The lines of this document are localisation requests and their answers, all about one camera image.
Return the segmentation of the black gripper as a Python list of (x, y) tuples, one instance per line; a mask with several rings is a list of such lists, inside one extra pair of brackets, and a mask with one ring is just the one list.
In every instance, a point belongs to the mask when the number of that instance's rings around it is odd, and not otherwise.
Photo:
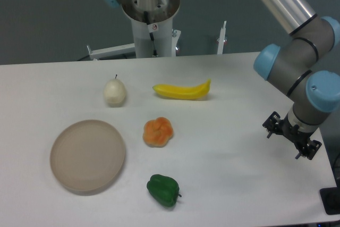
[(267, 138), (270, 138), (272, 134), (281, 135), (282, 132), (282, 136), (291, 141), (298, 150), (295, 159), (305, 157), (312, 160), (322, 146), (321, 142), (310, 139), (311, 132), (299, 130), (300, 127), (297, 124), (292, 126), (287, 117), (281, 120), (280, 115), (275, 111), (271, 113), (262, 126), (268, 132)]

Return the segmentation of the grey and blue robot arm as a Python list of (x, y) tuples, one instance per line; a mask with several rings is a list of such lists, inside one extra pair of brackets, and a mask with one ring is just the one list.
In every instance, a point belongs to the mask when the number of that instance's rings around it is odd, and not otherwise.
[[(179, 35), (172, 28), (180, 0), (104, 0), (110, 7), (121, 7), (131, 20), (136, 57), (175, 56)], [(262, 0), (292, 37), (285, 47), (271, 44), (257, 56), (253, 67), (293, 101), (281, 119), (272, 113), (263, 123), (269, 134), (291, 141), (298, 155), (313, 159), (321, 143), (312, 134), (339, 107), (339, 76), (312, 70), (326, 53), (339, 43), (339, 22), (319, 17), (305, 0)]]

